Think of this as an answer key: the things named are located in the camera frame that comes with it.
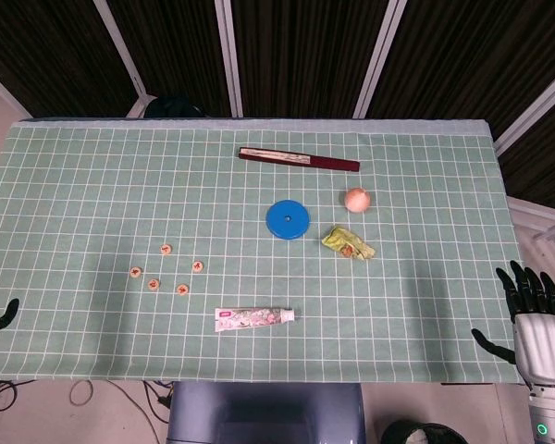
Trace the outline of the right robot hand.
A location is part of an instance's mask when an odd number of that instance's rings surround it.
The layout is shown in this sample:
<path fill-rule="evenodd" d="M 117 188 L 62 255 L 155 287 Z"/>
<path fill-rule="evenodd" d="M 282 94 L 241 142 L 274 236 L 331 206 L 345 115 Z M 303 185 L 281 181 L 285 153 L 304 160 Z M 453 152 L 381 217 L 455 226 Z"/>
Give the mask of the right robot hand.
<path fill-rule="evenodd" d="M 491 342 L 476 328 L 471 334 L 483 350 L 515 365 L 527 386 L 555 386 L 555 283 L 549 274 L 515 261 L 510 268 L 512 276 L 499 267 L 496 273 L 505 291 L 514 348 Z"/>

